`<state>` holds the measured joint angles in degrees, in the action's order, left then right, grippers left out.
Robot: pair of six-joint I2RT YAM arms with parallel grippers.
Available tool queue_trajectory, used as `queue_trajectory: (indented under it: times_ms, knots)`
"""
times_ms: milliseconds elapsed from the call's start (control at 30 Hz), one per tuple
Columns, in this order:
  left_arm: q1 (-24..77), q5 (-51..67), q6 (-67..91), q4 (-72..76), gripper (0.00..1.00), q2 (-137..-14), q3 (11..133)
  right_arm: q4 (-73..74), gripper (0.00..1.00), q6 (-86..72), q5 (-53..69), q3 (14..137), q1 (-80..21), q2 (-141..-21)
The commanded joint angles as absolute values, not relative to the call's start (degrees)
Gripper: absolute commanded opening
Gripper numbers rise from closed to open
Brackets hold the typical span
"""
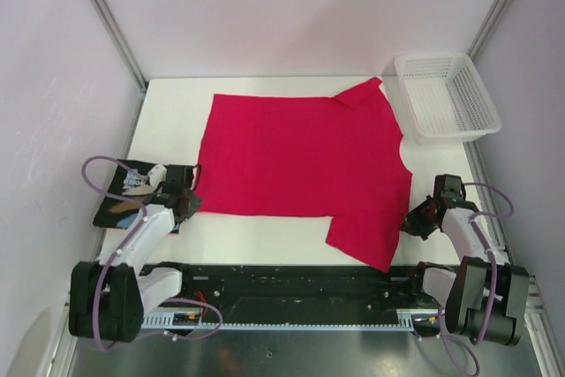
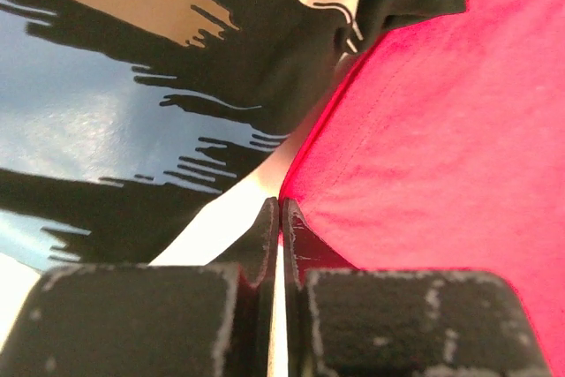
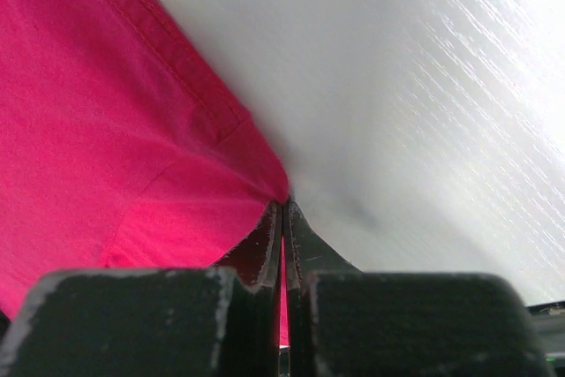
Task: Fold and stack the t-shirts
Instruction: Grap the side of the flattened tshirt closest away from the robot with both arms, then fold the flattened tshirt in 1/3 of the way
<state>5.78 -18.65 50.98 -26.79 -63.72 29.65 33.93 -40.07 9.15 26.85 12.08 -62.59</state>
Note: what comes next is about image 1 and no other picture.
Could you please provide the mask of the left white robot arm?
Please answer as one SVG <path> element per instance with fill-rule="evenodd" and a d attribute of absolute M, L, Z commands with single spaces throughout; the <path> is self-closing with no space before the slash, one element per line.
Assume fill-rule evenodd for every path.
<path fill-rule="evenodd" d="M 179 269 L 159 266 L 142 273 L 154 249 L 200 208 L 196 194 L 201 165 L 119 160 L 93 220 L 98 227 L 124 228 L 117 247 L 72 270 L 68 329 L 97 343 L 130 343 L 143 320 L 170 300 L 189 304 L 194 283 Z"/>

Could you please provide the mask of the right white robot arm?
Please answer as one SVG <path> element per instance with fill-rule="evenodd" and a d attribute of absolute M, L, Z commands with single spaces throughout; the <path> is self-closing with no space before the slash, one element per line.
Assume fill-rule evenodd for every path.
<path fill-rule="evenodd" d="M 438 230 L 460 260 L 456 268 L 419 262 L 407 296 L 417 307 L 433 301 L 442 306 L 451 334 L 474 343 L 515 346 L 524 329 L 530 275 L 511 264 L 487 236 L 478 219 L 493 214 L 466 199 L 466 186 L 458 176 L 438 175 L 433 193 L 405 216 L 402 232 L 426 240 Z"/>

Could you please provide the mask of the red t-shirt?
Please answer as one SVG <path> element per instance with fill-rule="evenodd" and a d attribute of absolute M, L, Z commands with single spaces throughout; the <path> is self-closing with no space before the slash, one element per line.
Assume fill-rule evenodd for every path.
<path fill-rule="evenodd" d="M 378 78 L 331 97 L 216 94 L 200 143 L 201 210 L 331 223 L 329 245 L 382 272 L 411 195 Z"/>

